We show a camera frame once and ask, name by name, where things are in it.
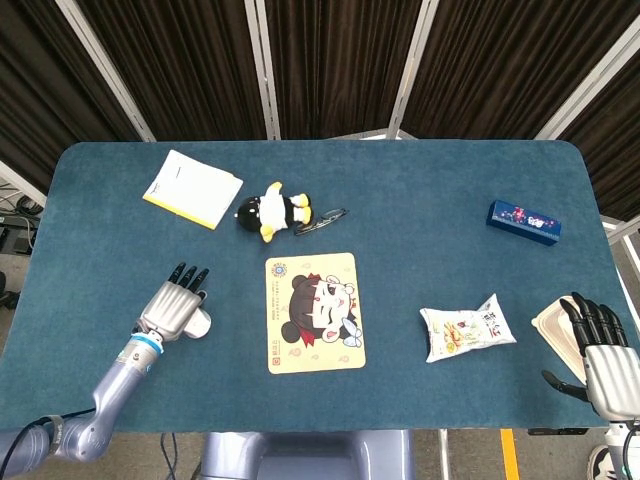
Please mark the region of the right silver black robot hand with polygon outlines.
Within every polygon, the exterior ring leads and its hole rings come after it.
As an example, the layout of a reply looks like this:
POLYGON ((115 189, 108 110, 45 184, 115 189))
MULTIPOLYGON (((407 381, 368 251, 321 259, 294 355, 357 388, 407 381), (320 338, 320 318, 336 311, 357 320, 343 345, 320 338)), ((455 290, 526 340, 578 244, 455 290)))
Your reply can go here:
POLYGON ((555 390, 592 405, 609 422, 639 419, 639 355, 633 349, 617 314, 577 292, 560 298, 567 314, 585 371, 583 387, 570 385, 544 370, 542 376, 555 390))

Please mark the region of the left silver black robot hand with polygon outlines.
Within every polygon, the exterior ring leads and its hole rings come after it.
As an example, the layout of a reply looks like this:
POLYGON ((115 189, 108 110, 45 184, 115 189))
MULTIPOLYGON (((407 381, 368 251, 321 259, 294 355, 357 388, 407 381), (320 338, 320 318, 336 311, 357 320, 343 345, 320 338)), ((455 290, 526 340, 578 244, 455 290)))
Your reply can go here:
POLYGON ((201 289, 208 274, 207 268, 197 271, 196 266, 178 264, 147 303, 132 332, 155 332, 163 342, 176 341, 183 335, 200 339, 208 334, 212 319, 203 307, 207 292, 201 289))

